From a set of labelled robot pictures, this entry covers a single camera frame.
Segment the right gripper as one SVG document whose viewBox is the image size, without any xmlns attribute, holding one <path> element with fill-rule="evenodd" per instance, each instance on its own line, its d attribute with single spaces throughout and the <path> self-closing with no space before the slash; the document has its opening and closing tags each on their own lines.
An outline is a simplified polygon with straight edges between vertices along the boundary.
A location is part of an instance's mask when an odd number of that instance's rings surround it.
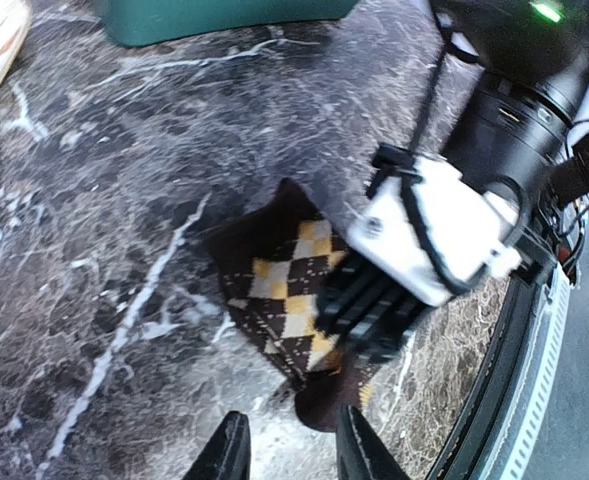
<svg viewBox="0 0 589 480">
<path fill-rule="evenodd" d="M 455 233 L 474 277 L 492 246 L 515 249 L 517 274 L 535 280 L 553 262 L 578 271 L 584 212 L 561 214 L 589 195 L 588 132 L 570 131 L 589 89 L 589 1 L 435 1 L 444 50 L 483 68 L 443 148 L 461 172 L 464 198 L 451 197 L 438 229 L 452 252 Z"/>
</svg>

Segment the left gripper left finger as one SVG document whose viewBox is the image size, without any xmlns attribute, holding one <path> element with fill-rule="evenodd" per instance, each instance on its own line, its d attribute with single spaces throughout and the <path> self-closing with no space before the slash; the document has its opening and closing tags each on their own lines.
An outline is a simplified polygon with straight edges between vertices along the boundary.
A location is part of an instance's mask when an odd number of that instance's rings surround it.
<svg viewBox="0 0 589 480">
<path fill-rule="evenodd" d="M 248 417 L 228 412 L 183 480 L 247 480 L 250 478 L 251 431 Z"/>
</svg>

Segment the brown argyle sock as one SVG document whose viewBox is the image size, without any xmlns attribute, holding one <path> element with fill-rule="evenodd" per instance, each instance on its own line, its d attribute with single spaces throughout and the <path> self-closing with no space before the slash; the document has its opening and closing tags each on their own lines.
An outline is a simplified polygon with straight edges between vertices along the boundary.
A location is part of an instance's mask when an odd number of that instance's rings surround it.
<svg viewBox="0 0 589 480">
<path fill-rule="evenodd" d="M 334 432 L 342 406 L 367 406 L 377 367 L 350 361 L 315 328 L 317 298 L 347 246 L 294 180 L 212 232 L 205 248 L 232 320 L 286 376 L 303 425 Z"/>
</svg>

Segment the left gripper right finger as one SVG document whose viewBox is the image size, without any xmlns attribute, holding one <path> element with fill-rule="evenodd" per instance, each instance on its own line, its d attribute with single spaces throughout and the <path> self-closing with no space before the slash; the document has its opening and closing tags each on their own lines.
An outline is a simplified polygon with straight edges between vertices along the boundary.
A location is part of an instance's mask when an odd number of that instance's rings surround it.
<svg viewBox="0 0 589 480">
<path fill-rule="evenodd" d="M 371 425 L 354 406 L 343 406 L 336 430 L 338 478 L 409 480 Z"/>
</svg>

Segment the green divided plastic tray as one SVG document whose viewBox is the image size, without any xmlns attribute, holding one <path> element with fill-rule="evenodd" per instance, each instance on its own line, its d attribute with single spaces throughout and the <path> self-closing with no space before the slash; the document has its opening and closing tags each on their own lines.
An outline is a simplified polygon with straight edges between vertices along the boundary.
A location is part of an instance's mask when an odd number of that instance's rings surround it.
<svg viewBox="0 0 589 480">
<path fill-rule="evenodd" d="M 339 20 L 354 0 L 104 0 L 92 6 L 117 44 L 143 47 L 235 28 Z"/>
</svg>

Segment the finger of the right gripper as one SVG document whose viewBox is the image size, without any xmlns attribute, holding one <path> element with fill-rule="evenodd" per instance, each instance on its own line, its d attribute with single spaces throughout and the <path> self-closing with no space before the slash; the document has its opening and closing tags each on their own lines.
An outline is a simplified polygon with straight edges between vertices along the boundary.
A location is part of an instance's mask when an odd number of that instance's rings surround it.
<svg viewBox="0 0 589 480">
<path fill-rule="evenodd" d="M 424 303 L 356 252 L 329 272 L 316 300 L 315 328 L 368 363 L 394 360 L 424 318 Z"/>
</svg>

